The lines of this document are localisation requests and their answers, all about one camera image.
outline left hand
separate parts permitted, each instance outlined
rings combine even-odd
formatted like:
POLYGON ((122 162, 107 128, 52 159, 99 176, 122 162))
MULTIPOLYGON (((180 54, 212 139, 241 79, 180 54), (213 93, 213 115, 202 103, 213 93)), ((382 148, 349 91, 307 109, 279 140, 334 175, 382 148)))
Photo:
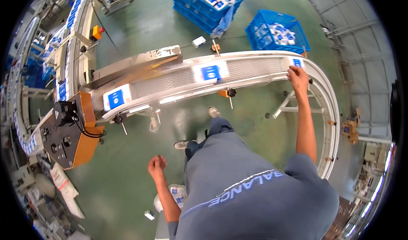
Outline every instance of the left hand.
POLYGON ((167 186, 167 180, 163 172, 163 169, 165 169, 166 166, 166 159, 163 156, 156 155, 149 161, 147 171, 149 171, 156 185, 165 183, 167 186))

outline black knob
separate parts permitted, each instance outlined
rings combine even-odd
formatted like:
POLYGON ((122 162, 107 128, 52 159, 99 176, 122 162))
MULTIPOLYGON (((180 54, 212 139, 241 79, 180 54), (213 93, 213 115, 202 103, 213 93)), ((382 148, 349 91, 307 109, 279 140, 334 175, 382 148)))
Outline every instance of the black knob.
POLYGON ((116 124, 120 124, 120 123, 123 122, 123 118, 122 118, 121 115, 116 115, 115 118, 113 118, 113 121, 114 121, 116 124))
POLYGON ((227 95, 230 96, 230 97, 232 97, 232 98, 233 98, 236 94, 237 94, 237 92, 235 91, 235 89, 229 89, 229 90, 227 91, 227 95))

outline blue plastic bag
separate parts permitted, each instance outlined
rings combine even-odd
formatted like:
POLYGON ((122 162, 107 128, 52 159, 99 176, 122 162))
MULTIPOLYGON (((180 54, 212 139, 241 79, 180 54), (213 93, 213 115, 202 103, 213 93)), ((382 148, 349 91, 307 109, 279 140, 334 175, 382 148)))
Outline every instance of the blue plastic bag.
POLYGON ((230 9, 227 11, 227 14, 225 14, 225 16, 221 18, 218 26, 216 26, 214 30, 212 31, 212 33, 210 34, 211 39, 221 38, 221 36, 225 33, 225 31, 228 30, 231 24, 231 21, 232 21, 232 17, 234 15, 233 13, 234 13, 234 5, 232 4, 230 6, 230 9))

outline fluorescent light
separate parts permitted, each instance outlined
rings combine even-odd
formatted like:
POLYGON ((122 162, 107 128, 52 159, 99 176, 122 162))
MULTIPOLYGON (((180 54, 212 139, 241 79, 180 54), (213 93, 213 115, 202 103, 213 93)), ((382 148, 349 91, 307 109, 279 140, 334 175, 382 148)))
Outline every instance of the fluorescent light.
POLYGON ((354 226, 351 228, 350 232, 346 235, 346 237, 348 237, 348 236, 353 232, 353 230, 355 229, 355 227, 356 227, 356 225, 354 225, 354 226))
POLYGON ((147 108, 149 108, 149 107, 150 107, 150 105, 140 106, 140 107, 138 107, 138 108, 135 108, 135 109, 130 110, 129 113, 131 114, 131 113, 134 113, 135 111, 141 111, 141 110, 147 109, 147 108))
POLYGON ((193 93, 190 93, 190 94, 187 94, 187 95, 178 95, 178 96, 171 96, 171 97, 169 97, 169 98, 165 98, 165 99, 163 99, 163 100, 161 100, 160 101, 160 104, 164 104, 164 103, 168 103, 168 102, 175 102, 176 100, 179 100, 179 99, 182 99, 182 98, 186 98, 186 97, 189 97, 189 96, 192 96, 192 95, 198 95, 198 94, 202 94, 202 93, 206 93, 208 90, 200 90, 200 91, 197 91, 197 92, 193 92, 193 93))
POLYGON ((361 214, 361 217, 362 217, 362 218, 364 218, 364 216, 366 215, 366 213, 367 213, 368 209, 370 208, 370 206, 371 206, 371 202, 369 202, 369 203, 367 204, 367 206, 366 206, 365 209, 364 209, 364 212, 361 214))
POLYGON ((390 159, 391 159, 391 151, 388 152, 387 160, 385 161, 385 167, 384 167, 385 172, 388 170, 388 166, 390 165, 390 159))
POLYGON ((378 191, 380 190, 381 183, 382 183, 382 176, 381 176, 381 178, 380 178, 380 181, 378 182, 377 188, 375 188, 375 191, 374 191, 373 196, 371 197, 371 201, 374 201, 374 200, 375 200, 375 197, 377 196, 377 193, 378 193, 378 191))

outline electrical cable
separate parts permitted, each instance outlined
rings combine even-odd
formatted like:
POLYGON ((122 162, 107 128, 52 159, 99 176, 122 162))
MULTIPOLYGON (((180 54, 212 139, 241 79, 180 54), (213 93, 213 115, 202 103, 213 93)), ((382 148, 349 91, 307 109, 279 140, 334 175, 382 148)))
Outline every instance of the electrical cable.
POLYGON ((97 137, 101 137, 101 136, 106 135, 106 131, 102 131, 101 134, 89 133, 88 130, 85 128, 85 124, 84 124, 84 121, 82 120, 82 118, 80 118, 79 115, 77 115, 77 114, 75 114, 75 115, 77 116, 77 118, 79 118, 79 119, 81 120, 81 123, 82 123, 82 126, 83 126, 83 130, 86 132, 86 134, 88 134, 88 135, 94 135, 94 136, 97 136, 97 137))
POLYGON ((74 122, 75 122, 75 124, 78 126, 78 128, 80 129, 80 131, 82 132, 82 134, 84 134, 84 135, 86 135, 86 136, 88 136, 88 137, 91 137, 91 138, 100 138, 100 137, 102 137, 102 136, 105 136, 105 135, 106 135, 106 133, 105 133, 105 134, 103 134, 103 135, 98 135, 98 136, 88 135, 87 133, 85 133, 85 132, 82 130, 82 128, 79 126, 79 124, 78 124, 78 122, 77 122, 77 121, 74 121, 74 122))
POLYGON ((104 2, 102 2, 101 0, 98 0, 98 2, 100 2, 103 5, 103 7, 105 7, 105 9, 109 12, 109 9, 106 7, 106 4, 104 2))
POLYGON ((76 123, 76 125, 78 126, 78 128, 81 130, 81 132, 84 135, 92 137, 92 138, 99 138, 99 137, 105 136, 107 134, 105 130, 102 131, 101 134, 89 133, 88 130, 85 128, 85 124, 84 124, 84 121, 82 120, 82 118, 75 111, 74 111, 74 114, 81 121, 82 127, 78 124, 78 122, 76 120, 74 120, 74 122, 76 123))
MULTIPOLYGON (((93 12, 94 12, 95 15, 96 15, 96 18, 98 18, 99 23, 100 23, 101 26, 103 27, 102 21, 100 20, 98 14, 96 13, 95 7, 94 7, 94 0, 91 0, 91 5, 92 5, 93 12)), ((106 28, 105 28, 105 33, 106 33, 106 35, 108 36, 109 40, 112 42, 112 44, 113 44, 113 46, 115 47, 115 49, 118 51, 119 55, 121 55, 121 54, 120 54, 120 51, 119 51, 119 49, 118 49, 118 47, 116 47, 116 45, 115 45, 115 43, 113 42, 112 38, 111 38, 110 35, 108 34, 108 31, 106 30, 106 28)))

